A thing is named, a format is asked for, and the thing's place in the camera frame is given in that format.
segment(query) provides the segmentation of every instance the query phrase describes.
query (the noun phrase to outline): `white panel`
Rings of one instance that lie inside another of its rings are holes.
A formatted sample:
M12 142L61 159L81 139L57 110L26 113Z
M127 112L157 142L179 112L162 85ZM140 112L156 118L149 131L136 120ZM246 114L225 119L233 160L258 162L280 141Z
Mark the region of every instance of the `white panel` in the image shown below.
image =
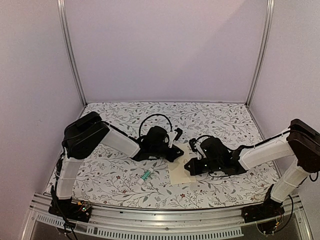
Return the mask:
M0 3L0 239L16 240L81 111L57 2Z
M320 2L276 1L252 111L266 137L300 118L320 132ZM278 161L284 172L293 158ZM320 180L299 188L314 239L320 239Z
M66 1L89 102L244 102L266 0Z

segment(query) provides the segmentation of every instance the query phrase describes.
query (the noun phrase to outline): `yellow paper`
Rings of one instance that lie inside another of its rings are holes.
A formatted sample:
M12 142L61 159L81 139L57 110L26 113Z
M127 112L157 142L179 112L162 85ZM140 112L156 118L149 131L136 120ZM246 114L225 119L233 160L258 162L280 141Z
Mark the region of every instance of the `yellow paper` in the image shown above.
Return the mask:
M196 182L196 177L190 176L190 172L184 168L185 164L190 160L187 143L177 145L177 147L180 148L184 154L174 160L174 162L168 162L171 185Z

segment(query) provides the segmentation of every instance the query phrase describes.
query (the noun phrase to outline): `floral tablecloth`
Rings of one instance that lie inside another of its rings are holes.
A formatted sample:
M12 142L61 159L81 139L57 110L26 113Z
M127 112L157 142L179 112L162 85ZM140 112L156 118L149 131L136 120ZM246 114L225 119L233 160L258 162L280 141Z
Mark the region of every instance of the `floral tablecloth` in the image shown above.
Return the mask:
M183 135L178 142L201 135L213 135L231 149L252 145L261 136L243 104L113 102L90 103L84 115L95 111L102 119L137 137L140 123L149 115L168 116L173 128ZM146 134L151 126L169 129L165 118L153 117L142 128ZM153 174L143 184L137 180L152 167ZM213 178L196 176L196 183L171 185L167 161L136 162L110 147L100 144L81 165L73 188L73 198L93 203L135 208L194 209L251 204L263 200L268 187L279 179L272 162L245 174ZM52 174L46 192L55 182Z

